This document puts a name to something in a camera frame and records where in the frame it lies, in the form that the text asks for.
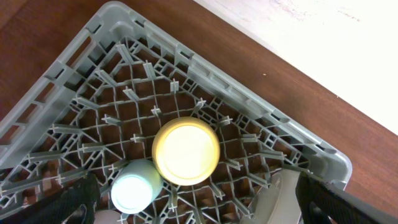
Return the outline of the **grey plate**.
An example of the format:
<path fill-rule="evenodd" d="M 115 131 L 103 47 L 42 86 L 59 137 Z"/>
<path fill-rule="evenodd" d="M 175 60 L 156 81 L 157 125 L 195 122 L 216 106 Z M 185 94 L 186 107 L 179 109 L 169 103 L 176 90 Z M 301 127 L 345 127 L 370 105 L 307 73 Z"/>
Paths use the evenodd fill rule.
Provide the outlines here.
<path fill-rule="evenodd" d="M 280 170 L 271 176 L 268 188 L 261 188 L 249 204 L 254 215 L 243 217 L 243 224 L 286 223 L 298 224 L 301 218 L 295 188 L 300 173 L 294 170 Z"/>

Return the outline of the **pink plastic cup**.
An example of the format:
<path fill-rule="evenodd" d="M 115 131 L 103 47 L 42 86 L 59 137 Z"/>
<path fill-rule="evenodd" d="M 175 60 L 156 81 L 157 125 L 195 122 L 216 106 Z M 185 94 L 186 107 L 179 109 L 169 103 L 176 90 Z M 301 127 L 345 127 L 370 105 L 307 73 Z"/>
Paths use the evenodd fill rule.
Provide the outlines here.
<path fill-rule="evenodd" d="M 94 224 L 120 224 L 121 214 L 114 210 L 102 210 L 95 213 Z"/>

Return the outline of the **yellow plastic bowl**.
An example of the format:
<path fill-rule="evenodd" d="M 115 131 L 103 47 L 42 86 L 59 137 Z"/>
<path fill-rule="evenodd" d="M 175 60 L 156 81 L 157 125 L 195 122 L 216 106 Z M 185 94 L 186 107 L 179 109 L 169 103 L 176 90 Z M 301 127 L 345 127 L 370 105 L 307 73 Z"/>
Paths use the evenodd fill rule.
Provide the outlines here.
<path fill-rule="evenodd" d="M 221 154 L 213 128 L 193 117 L 176 118 L 160 128 L 152 145 L 154 164 L 176 185 L 195 185 L 215 171 Z"/>

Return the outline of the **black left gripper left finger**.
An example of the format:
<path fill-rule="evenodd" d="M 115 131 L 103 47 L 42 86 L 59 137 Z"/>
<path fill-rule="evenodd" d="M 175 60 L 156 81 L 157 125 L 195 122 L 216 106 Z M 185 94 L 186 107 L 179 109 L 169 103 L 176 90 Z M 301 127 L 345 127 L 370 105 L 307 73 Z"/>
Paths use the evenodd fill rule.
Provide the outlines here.
<path fill-rule="evenodd" d="M 100 196 L 96 176 L 88 174 L 57 193 L 3 218 L 1 224 L 93 224 L 95 205 Z"/>

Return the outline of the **light blue plastic cup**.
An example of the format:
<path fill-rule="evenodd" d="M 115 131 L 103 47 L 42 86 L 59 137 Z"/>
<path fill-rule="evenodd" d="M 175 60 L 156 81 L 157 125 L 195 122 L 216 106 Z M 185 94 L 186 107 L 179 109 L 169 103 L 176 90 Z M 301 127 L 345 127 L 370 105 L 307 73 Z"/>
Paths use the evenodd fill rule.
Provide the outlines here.
<path fill-rule="evenodd" d="M 160 194 L 162 176 L 152 161 L 138 159 L 130 162 L 111 187 L 111 201 L 123 213 L 143 211 Z"/>

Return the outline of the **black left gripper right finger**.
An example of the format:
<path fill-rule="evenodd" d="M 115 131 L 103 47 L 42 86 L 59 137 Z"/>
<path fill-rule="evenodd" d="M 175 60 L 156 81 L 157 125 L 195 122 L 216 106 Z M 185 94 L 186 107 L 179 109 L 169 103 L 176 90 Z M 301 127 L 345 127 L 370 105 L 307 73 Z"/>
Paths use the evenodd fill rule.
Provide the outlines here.
<path fill-rule="evenodd" d="M 304 224 L 397 223 L 397 218 L 306 172 L 300 173 L 295 194 Z"/>

